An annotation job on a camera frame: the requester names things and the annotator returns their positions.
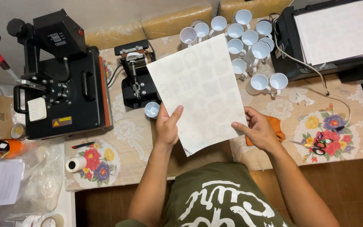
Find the orange cloth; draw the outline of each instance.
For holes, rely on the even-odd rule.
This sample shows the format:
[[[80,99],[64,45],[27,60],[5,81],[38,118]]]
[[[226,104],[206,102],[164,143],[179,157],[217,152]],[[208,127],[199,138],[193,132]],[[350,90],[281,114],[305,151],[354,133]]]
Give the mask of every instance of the orange cloth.
[[[283,140],[285,140],[285,134],[282,133],[281,131],[281,127],[280,127],[280,120],[278,118],[275,117],[270,117],[270,116],[266,116],[268,122],[270,122],[271,127],[273,127],[275,135],[277,136],[278,140],[280,142],[282,142]],[[254,146],[254,144],[249,140],[249,138],[246,137],[246,144],[248,146]]]

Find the caution label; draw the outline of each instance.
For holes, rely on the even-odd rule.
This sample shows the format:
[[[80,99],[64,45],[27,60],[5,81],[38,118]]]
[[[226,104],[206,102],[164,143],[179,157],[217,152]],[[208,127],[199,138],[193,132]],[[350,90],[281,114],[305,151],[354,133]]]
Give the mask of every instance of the caution label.
[[[72,117],[63,117],[52,120],[53,128],[72,124]]]

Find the printer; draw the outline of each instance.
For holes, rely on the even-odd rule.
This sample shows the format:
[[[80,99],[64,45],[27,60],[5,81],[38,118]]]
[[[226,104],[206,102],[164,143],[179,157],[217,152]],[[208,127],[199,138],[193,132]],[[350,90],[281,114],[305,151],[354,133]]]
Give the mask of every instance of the printer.
[[[293,6],[285,8],[275,23],[275,31],[273,31],[273,36],[277,36],[278,47],[293,58],[304,61],[304,54],[294,16],[355,1],[357,0],[332,0],[307,5],[301,9],[294,9]],[[271,59],[275,72],[284,73],[289,81],[318,75],[305,65],[281,54],[277,48],[271,52]],[[312,67],[322,75],[336,73],[343,83],[363,79],[363,57],[361,56],[312,65]]]

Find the paper roll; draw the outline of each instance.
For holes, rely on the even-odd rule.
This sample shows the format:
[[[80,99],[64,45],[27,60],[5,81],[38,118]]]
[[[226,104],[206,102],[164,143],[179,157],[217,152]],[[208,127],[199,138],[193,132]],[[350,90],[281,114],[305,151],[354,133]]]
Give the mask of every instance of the paper roll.
[[[86,158],[83,156],[70,158],[65,163],[65,168],[70,173],[80,171],[81,169],[85,168],[85,166],[86,166]]]
[[[64,218],[61,214],[54,214],[43,220],[40,227],[63,227]]]

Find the hand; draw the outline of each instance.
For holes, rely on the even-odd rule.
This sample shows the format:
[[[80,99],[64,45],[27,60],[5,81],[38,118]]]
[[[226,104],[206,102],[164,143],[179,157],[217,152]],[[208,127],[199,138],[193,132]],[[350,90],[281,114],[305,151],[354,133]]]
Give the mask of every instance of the hand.
[[[156,128],[158,132],[158,139],[155,144],[165,145],[167,148],[173,147],[179,140],[177,121],[180,119],[183,113],[183,106],[178,106],[172,115],[169,114],[164,107],[163,102],[160,105],[158,118],[156,122]]]
[[[243,132],[259,149],[272,153],[281,147],[267,118],[251,107],[245,107],[247,125],[233,122],[232,127]]]

